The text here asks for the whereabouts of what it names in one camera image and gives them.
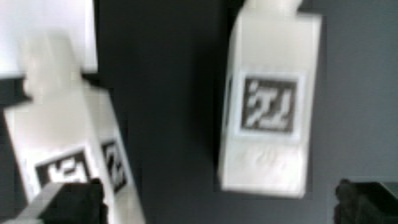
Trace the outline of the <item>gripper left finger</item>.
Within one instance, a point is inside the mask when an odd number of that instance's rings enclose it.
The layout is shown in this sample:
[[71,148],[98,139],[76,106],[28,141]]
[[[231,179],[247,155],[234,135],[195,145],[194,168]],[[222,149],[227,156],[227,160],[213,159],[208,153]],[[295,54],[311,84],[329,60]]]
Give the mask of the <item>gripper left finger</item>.
[[108,207],[99,179],[50,183],[16,219],[16,224],[108,224]]

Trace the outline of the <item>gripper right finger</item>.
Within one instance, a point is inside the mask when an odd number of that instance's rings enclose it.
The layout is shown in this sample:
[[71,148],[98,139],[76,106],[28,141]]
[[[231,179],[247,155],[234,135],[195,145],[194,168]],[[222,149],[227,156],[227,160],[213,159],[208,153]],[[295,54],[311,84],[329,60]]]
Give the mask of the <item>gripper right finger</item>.
[[339,181],[334,224],[398,224],[398,182]]

